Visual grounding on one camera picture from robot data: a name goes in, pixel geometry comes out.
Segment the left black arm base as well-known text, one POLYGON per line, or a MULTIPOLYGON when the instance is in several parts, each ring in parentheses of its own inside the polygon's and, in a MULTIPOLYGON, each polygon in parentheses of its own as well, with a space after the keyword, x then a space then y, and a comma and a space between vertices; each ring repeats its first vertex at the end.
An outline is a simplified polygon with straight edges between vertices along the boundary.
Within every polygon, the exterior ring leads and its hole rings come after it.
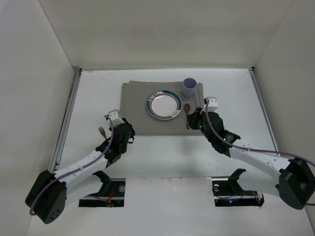
POLYGON ((99 190, 79 200, 79 207, 124 207, 126 179, 110 178, 105 172, 93 174, 102 183, 99 190))

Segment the white plate green red rim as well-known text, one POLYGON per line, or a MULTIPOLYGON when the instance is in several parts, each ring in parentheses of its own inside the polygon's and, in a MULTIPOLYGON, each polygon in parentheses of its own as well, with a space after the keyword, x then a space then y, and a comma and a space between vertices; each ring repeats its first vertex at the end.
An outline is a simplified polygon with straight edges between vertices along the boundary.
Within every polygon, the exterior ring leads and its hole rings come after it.
POLYGON ((148 113, 159 120, 171 120, 179 115, 183 103, 178 94, 170 90, 159 90, 149 96, 146 103, 148 113))

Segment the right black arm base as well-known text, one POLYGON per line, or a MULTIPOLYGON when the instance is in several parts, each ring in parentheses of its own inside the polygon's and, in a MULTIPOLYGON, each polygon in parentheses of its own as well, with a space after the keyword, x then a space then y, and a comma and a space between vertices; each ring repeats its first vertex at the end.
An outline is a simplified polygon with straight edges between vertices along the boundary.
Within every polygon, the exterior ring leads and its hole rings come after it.
POLYGON ((211 177, 216 207, 262 207, 265 200, 261 192, 244 190, 238 180, 245 169, 237 169, 227 177, 211 177))

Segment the brown wooden spoon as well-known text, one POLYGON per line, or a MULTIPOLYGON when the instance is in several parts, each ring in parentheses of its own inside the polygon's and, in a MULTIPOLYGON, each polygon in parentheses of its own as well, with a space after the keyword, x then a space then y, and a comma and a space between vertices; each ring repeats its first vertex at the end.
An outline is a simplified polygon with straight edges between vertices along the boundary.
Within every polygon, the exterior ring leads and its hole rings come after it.
POLYGON ((186 103, 184 105, 184 111, 186 113, 186 128, 190 129, 190 127, 189 127, 189 119, 188 119, 188 115, 189 115, 189 112, 190 112, 190 104, 189 103, 186 103))

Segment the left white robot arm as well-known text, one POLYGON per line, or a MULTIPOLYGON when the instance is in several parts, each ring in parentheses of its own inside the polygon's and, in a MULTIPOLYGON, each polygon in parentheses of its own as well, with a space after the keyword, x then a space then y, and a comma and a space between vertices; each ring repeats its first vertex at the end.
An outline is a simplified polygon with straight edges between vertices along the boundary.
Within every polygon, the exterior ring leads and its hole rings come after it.
POLYGON ((135 131, 123 119, 123 123, 111 129, 111 137, 95 151, 75 164, 51 173, 41 172, 28 193, 25 203, 30 207, 30 215, 38 216, 45 224, 51 223, 65 207, 67 192, 90 175, 117 162, 132 143, 135 131))

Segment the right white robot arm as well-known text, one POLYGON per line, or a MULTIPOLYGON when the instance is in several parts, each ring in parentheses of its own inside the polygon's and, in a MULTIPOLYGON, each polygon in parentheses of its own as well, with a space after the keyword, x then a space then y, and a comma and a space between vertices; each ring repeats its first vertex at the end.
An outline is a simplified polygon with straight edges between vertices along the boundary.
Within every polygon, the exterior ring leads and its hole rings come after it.
POLYGON ((200 130, 220 154, 248 163, 268 174, 268 184, 256 184, 279 196, 287 205, 301 210, 315 192, 315 177, 310 169, 313 162, 295 154, 253 148, 241 137, 227 131, 215 112, 197 108, 187 116, 189 127, 200 130))

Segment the grey cloth placemat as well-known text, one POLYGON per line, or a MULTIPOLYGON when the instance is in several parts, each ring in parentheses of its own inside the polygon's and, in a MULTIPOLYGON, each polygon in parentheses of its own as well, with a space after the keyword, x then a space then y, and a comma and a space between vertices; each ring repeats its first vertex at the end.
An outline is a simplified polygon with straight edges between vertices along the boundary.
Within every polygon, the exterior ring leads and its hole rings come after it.
POLYGON ((204 104, 203 84, 197 83, 196 96, 186 98, 183 96, 182 82, 139 82, 130 81, 122 85, 122 95, 120 104, 121 116, 133 126, 137 135, 158 135, 158 136, 194 136, 201 135, 197 130, 187 129, 185 111, 170 119, 160 120, 153 117, 148 109, 147 102, 149 97, 162 90, 169 90, 182 100, 182 104, 190 105, 190 113, 204 104))

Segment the lilac plastic cup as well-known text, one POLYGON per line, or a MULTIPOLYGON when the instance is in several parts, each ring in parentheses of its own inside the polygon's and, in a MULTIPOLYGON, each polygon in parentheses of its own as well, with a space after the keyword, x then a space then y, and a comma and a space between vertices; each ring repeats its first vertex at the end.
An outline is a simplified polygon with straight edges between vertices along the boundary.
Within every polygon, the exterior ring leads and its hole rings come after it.
POLYGON ((192 97, 196 91, 197 81, 193 78, 186 78, 183 80, 182 85, 183 96, 186 98, 192 97))

